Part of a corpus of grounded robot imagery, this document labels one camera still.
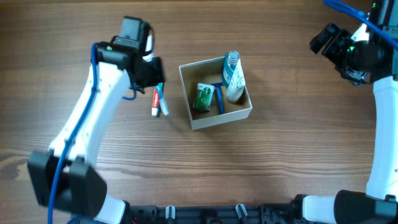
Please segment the Colgate toothpaste tube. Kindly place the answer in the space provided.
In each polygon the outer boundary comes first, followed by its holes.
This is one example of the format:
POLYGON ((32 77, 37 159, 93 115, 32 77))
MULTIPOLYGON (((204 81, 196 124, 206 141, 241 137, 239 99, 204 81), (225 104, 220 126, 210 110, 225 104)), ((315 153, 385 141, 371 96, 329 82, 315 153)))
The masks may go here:
POLYGON ((151 108, 152 117, 159 116, 159 110, 160 110, 159 101, 160 101, 159 91, 158 91, 158 89, 154 88, 154 95, 153 95, 153 99, 152 99, 152 108, 151 108))

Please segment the blue white toothbrush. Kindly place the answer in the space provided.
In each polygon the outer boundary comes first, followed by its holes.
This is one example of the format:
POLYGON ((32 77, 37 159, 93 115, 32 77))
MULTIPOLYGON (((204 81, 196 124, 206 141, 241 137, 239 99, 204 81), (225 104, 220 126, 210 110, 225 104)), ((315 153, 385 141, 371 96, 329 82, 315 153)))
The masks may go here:
POLYGON ((155 89, 158 91, 160 109, 161 109, 162 113, 164 114, 164 116, 168 116, 169 108, 167 106, 167 102, 166 102, 165 96, 164 96, 164 83, 159 83, 155 87, 155 89))

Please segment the green Dettol soap bar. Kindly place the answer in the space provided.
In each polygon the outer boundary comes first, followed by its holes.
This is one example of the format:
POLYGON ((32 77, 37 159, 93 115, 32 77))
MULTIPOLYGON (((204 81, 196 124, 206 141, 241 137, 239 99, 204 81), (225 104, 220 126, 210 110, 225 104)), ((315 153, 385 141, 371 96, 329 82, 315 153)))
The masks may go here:
POLYGON ((193 108, 198 111, 210 111, 215 87, 204 83, 197 84, 197 95, 193 108))

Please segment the blue disposable razor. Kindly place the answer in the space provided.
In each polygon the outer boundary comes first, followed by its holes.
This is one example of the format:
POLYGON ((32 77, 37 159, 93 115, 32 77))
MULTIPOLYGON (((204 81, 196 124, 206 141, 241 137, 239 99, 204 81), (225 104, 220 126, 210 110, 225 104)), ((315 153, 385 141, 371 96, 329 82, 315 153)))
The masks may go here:
POLYGON ((222 96, 222 91, 221 91, 221 87, 223 86, 223 83, 222 82, 212 83, 212 85, 214 86, 214 88, 216 90, 216 97, 218 100, 220 114, 224 114, 223 96, 222 96))

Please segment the blue mouthwash bottle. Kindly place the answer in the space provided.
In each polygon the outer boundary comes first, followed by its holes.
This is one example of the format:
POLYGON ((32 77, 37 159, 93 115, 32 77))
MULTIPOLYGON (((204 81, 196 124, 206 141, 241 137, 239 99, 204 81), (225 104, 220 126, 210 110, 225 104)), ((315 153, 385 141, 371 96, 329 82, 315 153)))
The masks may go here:
POLYGON ((226 53, 223 62, 223 74, 222 74, 222 82, 223 85, 227 88, 233 76, 234 70, 238 64, 240 59, 240 54, 238 51, 230 51, 226 53))

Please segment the white conditioner tube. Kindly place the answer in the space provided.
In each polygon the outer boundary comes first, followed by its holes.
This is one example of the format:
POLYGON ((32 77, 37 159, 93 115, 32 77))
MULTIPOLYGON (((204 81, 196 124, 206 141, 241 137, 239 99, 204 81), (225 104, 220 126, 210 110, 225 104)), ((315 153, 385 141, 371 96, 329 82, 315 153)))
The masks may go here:
POLYGON ((246 87, 246 81, 244 78, 243 68, 241 60, 238 60, 236 68, 230 78, 229 85, 227 87, 226 97, 230 102, 237 102, 243 94, 246 87))

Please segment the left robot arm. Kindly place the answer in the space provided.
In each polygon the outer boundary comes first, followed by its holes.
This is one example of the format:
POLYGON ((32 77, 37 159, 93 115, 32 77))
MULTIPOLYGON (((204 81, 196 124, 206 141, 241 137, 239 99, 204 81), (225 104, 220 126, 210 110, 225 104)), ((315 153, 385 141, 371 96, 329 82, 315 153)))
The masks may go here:
POLYGON ((126 16, 118 35, 92 45, 88 78, 70 117, 47 151, 34 151, 27 161, 49 223, 55 210, 69 213, 72 223, 131 222, 129 203, 108 193, 95 166, 104 132, 127 92, 143 93, 165 80, 154 42, 148 22, 126 16))

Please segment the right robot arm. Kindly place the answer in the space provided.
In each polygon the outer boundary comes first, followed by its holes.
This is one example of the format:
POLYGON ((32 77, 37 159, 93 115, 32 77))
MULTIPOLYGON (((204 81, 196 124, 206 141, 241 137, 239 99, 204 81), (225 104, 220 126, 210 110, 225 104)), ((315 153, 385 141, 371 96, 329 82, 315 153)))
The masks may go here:
POLYGON ((397 223, 397 1, 373 1, 369 12, 341 1, 324 5, 361 24, 352 34, 329 23, 310 41, 310 49, 331 61, 343 79, 372 87, 373 163, 364 192, 299 195, 292 201, 292 218, 309 223, 397 223))

